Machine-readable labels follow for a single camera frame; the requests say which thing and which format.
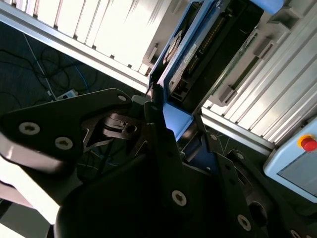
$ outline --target bolt head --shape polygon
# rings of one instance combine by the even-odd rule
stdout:
[[[19,125],[19,131],[25,135],[36,135],[40,130],[39,125],[33,122],[23,122]]]
[[[218,140],[218,137],[214,134],[210,134],[209,135],[211,137],[211,139],[213,139],[214,141],[217,141]]]
[[[175,190],[172,192],[172,198],[173,201],[178,205],[178,206],[185,206],[187,204],[187,198],[186,196],[178,190]]]
[[[240,160],[243,160],[243,159],[244,159],[243,155],[241,155],[240,153],[237,153],[236,155],[237,155],[237,157],[238,157]]]
[[[127,101],[127,98],[124,97],[123,95],[118,95],[118,99],[120,99],[121,101]]]
[[[69,150],[73,147],[73,142],[67,137],[59,137],[55,140],[55,146],[61,150]]]

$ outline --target hole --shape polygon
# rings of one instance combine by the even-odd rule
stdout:
[[[31,125],[27,125],[26,127],[24,127],[25,130],[28,130],[28,131],[34,131],[35,128],[34,126],[31,126]]]
[[[244,219],[241,219],[241,220],[242,220],[243,225],[247,227],[247,226],[248,226],[247,221],[246,221],[246,220],[244,220]]]
[[[252,202],[249,205],[249,210],[253,220],[259,227],[264,227],[267,224],[266,211],[261,204],[258,202]]]
[[[62,140],[59,142],[60,145],[68,146],[68,142],[66,140]]]
[[[128,126],[127,127],[127,133],[133,133],[133,132],[135,132],[137,130],[137,127],[135,126],[135,125],[130,125],[130,126]]]
[[[170,151],[167,151],[167,156],[169,156],[169,157],[173,157],[173,153],[172,152],[170,152]]]
[[[183,197],[179,194],[176,195],[176,199],[180,202],[183,201]]]
[[[232,185],[236,185],[236,182],[233,181],[232,179],[229,179],[229,182],[230,182]]]

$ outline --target white slatted panel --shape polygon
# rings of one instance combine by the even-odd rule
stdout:
[[[134,0],[117,1],[113,0],[106,11],[95,40],[97,51],[106,56],[117,51],[118,42],[121,42],[122,31],[125,19],[129,13]]]
[[[95,45],[97,51],[138,70],[171,0],[114,0]]]
[[[99,0],[99,4],[97,7],[96,15],[94,17],[94,20],[92,22],[89,35],[86,41],[86,45],[89,47],[92,47],[94,45],[94,42],[96,40],[96,36],[98,34],[98,31],[100,30],[100,24],[102,23],[102,20],[104,19],[105,12],[108,8],[108,5],[111,4],[112,0]]]
[[[73,37],[83,9],[84,0],[62,0],[58,15],[58,30]]]
[[[85,0],[83,12],[79,19],[77,30],[76,30],[77,40],[82,43],[86,42],[90,27],[94,20],[98,3],[99,3],[99,0]]]
[[[38,6],[38,20],[54,27],[59,0],[40,0]]]
[[[4,0],[4,2],[6,2],[8,4],[12,4],[12,0]]]
[[[28,4],[26,6],[26,13],[30,16],[34,15],[35,5],[37,0],[28,0]]]
[[[26,11],[28,0],[16,0],[16,8],[21,11]]]

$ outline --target orange button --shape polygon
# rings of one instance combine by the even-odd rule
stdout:
[[[317,149],[317,141],[315,141],[313,138],[305,138],[301,142],[302,148],[307,151],[311,152]]]

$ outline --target black plastic part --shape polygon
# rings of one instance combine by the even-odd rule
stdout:
[[[262,14],[263,10],[248,0],[232,0],[226,11],[219,16],[225,18],[225,23],[209,49],[199,56],[200,63],[191,71],[191,75],[184,75],[179,82],[186,82],[183,83],[182,93],[173,92],[169,99],[192,113],[247,40]]]
[[[52,159],[47,161],[43,172],[58,174],[74,166],[102,118],[111,113],[126,113],[130,107],[131,99],[125,93],[107,89],[5,114],[0,119],[0,131],[11,141],[50,156]],[[36,123],[40,132],[36,135],[21,133],[19,125],[23,122]],[[99,141],[109,140],[99,134]],[[73,147],[69,150],[57,148],[55,140],[58,137],[71,139]],[[30,168],[37,163],[23,156],[10,161]]]
[[[141,156],[74,191],[60,208],[55,238],[208,237],[216,199],[211,178],[183,169],[195,210],[186,220],[176,219],[162,203],[156,167]]]

